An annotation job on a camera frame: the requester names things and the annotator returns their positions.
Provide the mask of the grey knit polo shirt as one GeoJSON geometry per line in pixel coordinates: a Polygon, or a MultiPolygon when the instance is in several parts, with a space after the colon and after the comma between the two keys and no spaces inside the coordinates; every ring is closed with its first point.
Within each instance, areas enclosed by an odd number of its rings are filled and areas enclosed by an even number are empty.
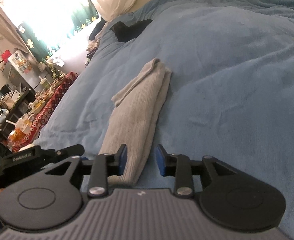
{"type": "Polygon", "coordinates": [[[171,70],[154,58],[112,97],[114,110],[99,153],[115,153],[120,145],[127,145],[124,173],[109,177],[112,185],[134,186],[138,182],[151,152],[170,78],[171,70]]]}

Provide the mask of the folded cream towel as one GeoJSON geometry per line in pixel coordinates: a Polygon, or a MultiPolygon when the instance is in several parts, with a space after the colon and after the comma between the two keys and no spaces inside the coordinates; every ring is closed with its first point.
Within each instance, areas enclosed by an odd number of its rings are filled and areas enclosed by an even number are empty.
{"type": "Polygon", "coordinates": [[[26,146],[20,148],[20,149],[19,149],[19,152],[24,151],[24,150],[27,150],[27,149],[29,149],[29,148],[32,148],[32,147],[34,147],[34,146],[35,146],[34,144],[28,144],[28,145],[26,145],[26,146]]]}

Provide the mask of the dark cluttered shelf unit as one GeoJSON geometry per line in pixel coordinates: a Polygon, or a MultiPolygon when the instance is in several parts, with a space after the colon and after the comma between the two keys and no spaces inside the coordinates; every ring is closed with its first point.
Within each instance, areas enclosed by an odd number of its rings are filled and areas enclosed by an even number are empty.
{"type": "Polygon", "coordinates": [[[29,111],[29,103],[35,101],[35,91],[25,87],[15,100],[7,98],[6,101],[0,100],[0,139],[7,139],[14,130],[14,124],[24,114],[29,111]]]}

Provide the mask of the red patterned tablecloth table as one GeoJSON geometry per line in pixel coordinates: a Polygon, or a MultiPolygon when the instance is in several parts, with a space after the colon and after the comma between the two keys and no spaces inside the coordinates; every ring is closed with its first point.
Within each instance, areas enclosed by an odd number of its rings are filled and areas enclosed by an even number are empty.
{"type": "Polygon", "coordinates": [[[13,152],[18,152],[23,147],[32,144],[39,137],[41,129],[48,123],[59,102],[76,81],[77,77],[77,73],[70,72],[63,77],[62,81],[59,81],[58,86],[54,88],[52,96],[46,101],[46,104],[40,109],[40,112],[31,118],[30,132],[23,138],[12,143],[13,152]]]}

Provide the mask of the green drink cup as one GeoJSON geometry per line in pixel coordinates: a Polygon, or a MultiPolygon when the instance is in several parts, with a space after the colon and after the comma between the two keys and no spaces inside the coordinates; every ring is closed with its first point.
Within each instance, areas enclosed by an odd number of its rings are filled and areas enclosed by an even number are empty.
{"type": "Polygon", "coordinates": [[[45,89],[50,89],[51,85],[49,81],[46,79],[46,77],[41,77],[39,76],[40,79],[40,84],[45,88],[45,89]]]}

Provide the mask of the silver refrigerator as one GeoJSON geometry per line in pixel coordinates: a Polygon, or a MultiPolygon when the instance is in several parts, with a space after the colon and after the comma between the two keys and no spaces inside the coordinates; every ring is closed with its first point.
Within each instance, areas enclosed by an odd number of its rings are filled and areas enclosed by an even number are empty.
{"type": "Polygon", "coordinates": [[[28,87],[35,92],[45,88],[40,83],[41,79],[46,79],[49,83],[54,81],[46,68],[40,70],[39,65],[33,61],[30,54],[18,49],[8,58],[3,74],[13,86],[17,88],[28,87]]]}

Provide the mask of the green window curtain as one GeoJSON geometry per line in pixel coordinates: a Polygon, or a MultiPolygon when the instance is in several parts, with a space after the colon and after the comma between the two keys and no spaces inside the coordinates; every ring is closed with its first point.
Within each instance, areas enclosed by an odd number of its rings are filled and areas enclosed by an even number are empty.
{"type": "Polygon", "coordinates": [[[91,0],[23,0],[17,31],[38,62],[45,62],[99,18],[91,0]]]}

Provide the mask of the black cat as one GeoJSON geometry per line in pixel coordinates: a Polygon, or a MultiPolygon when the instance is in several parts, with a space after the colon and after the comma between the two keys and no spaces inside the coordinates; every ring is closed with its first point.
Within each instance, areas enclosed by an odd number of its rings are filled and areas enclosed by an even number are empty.
{"type": "Polygon", "coordinates": [[[118,42],[126,43],[137,38],[152,22],[152,19],[147,19],[127,26],[125,23],[118,21],[110,28],[110,30],[115,34],[118,42]]]}

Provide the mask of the blue plush duvet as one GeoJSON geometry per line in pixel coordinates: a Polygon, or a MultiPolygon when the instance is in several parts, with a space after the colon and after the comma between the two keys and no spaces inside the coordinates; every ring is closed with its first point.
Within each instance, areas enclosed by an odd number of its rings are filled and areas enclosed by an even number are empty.
{"type": "Polygon", "coordinates": [[[121,43],[107,28],[98,51],[35,144],[99,152],[112,97],[154,58],[172,72],[154,145],[212,155],[286,199],[280,229],[294,239],[294,0],[151,0],[120,22],[151,23],[121,43]]]}

